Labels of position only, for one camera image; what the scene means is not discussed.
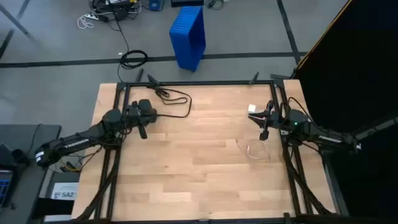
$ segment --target wooden table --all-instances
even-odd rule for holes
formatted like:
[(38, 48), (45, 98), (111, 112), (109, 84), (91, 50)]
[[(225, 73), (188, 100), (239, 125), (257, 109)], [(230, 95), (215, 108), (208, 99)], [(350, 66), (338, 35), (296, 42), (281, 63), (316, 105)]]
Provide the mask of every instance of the wooden table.
[[(112, 108), (115, 88), (116, 84), (100, 86), (93, 124)], [(236, 143), (258, 139), (261, 130), (248, 119), (248, 105), (264, 110), (272, 98), (270, 86), (171, 88), (192, 96), (192, 111), (184, 119), (159, 117), (148, 125), (146, 140), (139, 137), (137, 128), (127, 137), (121, 153), (113, 220), (275, 218), (284, 212), (294, 215), (277, 131), (269, 129), (267, 157), (254, 163), (250, 160), (249, 164), (243, 147)], [(285, 90), (288, 97), (294, 96), (306, 108), (298, 80), (285, 81)], [(131, 101), (143, 98), (150, 99), (159, 113), (183, 115), (187, 111), (187, 105), (163, 105), (153, 90), (132, 88)], [(294, 102), (291, 106), (299, 109)], [(300, 152), (308, 186), (327, 209), (334, 211), (320, 156), (306, 146), (300, 146)], [(103, 157), (101, 151), (81, 173), (72, 217), (79, 216), (94, 197)], [(299, 187), (298, 192), (304, 211)]]

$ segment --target black metal frame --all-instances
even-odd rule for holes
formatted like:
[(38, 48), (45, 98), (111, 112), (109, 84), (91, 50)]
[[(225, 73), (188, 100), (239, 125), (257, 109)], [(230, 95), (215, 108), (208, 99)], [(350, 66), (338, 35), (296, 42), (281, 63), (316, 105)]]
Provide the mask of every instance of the black metal frame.
[[(120, 101), (120, 96), (122, 91), (124, 91), (124, 102), (123, 102), (123, 110), (125, 107), (128, 105), (129, 102), (129, 92), (132, 87), (137, 87), (137, 86), (147, 86), (149, 83), (138, 83), (139, 80), (136, 80), (136, 83), (118, 83), (116, 86), (116, 95), (114, 98), (114, 104), (113, 108), (117, 108), (119, 101)], [(162, 82), (160, 83), (161, 86), (194, 86), (194, 85), (248, 85), (249, 81), (247, 80), (239, 80), (239, 81), (198, 81), (198, 82)], [(282, 96), (282, 101), (287, 102), (287, 96), (286, 92), (284, 90), (284, 85), (283, 85), (283, 80), (259, 80), (255, 82), (255, 85), (269, 85), (271, 87), (271, 95), (272, 99), (274, 100), (274, 107), (276, 111), (280, 111), (281, 108), (279, 108), (278, 104), (278, 99), (277, 99), (277, 94), (276, 94), (276, 88), (279, 87), (281, 96)], [(289, 155), (289, 150), (287, 148), (287, 145), (285, 143), (285, 137), (280, 135), (281, 141), (282, 141), (282, 148), (283, 148), (283, 153), (285, 155)], [(299, 174), (302, 176), (303, 180), (305, 181), (305, 176), (304, 176), (304, 170), (303, 170), (303, 164), (302, 160), (300, 157), (300, 151), (297, 147), (293, 147), (292, 150), (294, 151), (295, 154), (295, 161), (297, 165), (297, 169)], [(106, 176), (108, 174), (108, 166), (109, 166), (109, 159), (110, 159), (110, 153), (111, 151), (107, 150), (105, 152), (104, 156), (104, 162), (103, 162), (103, 168), (101, 172), (101, 182), (99, 183), (99, 186), (102, 186)], [(120, 163), (120, 157), (121, 157), (121, 149), (116, 150), (116, 155), (114, 157), (114, 164), (116, 164), (116, 176), (114, 180), (111, 183), (111, 188), (109, 191), (109, 199), (108, 199), (108, 206), (107, 206), (107, 211), (106, 211), (106, 218), (111, 220), (112, 219), (112, 214), (113, 214), (113, 205), (114, 205), (114, 198), (115, 198), (115, 193), (116, 193), (116, 183), (117, 183), (117, 174), (118, 174), (118, 169), (119, 169), (119, 163)], [(285, 163), (289, 161), (289, 156), (284, 156)], [(292, 203), (294, 206), (294, 211), (296, 216), (302, 214), (300, 210), (300, 203), (299, 203), (299, 196), (297, 194), (297, 189), (295, 185), (294, 178), (287, 172), (288, 175), (288, 180), (289, 180), (289, 186), (290, 186), (290, 193), (292, 196)], [(305, 202), (305, 207), (307, 214), (312, 214), (312, 206), (309, 201), (309, 199), (303, 195), (303, 199)], [(99, 219), (101, 217), (101, 209), (102, 209), (102, 201), (97, 205), (95, 209), (95, 219)], [(286, 218), (253, 218), (253, 219), (230, 219), (230, 220), (174, 220), (174, 221), (127, 221), (127, 222), (116, 222), (116, 223), (163, 223), (163, 224), (168, 224), (168, 223), (287, 223)]]

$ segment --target blue plastic crate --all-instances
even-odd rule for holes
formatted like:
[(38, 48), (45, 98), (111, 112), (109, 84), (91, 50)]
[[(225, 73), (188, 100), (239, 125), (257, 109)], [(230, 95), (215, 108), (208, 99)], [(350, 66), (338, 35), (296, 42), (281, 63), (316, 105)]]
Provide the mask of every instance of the blue plastic crate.
[(206, 48), (202, 7), (182, 7), (170, 29), (170, 38), (179, 67), (196, 71)]

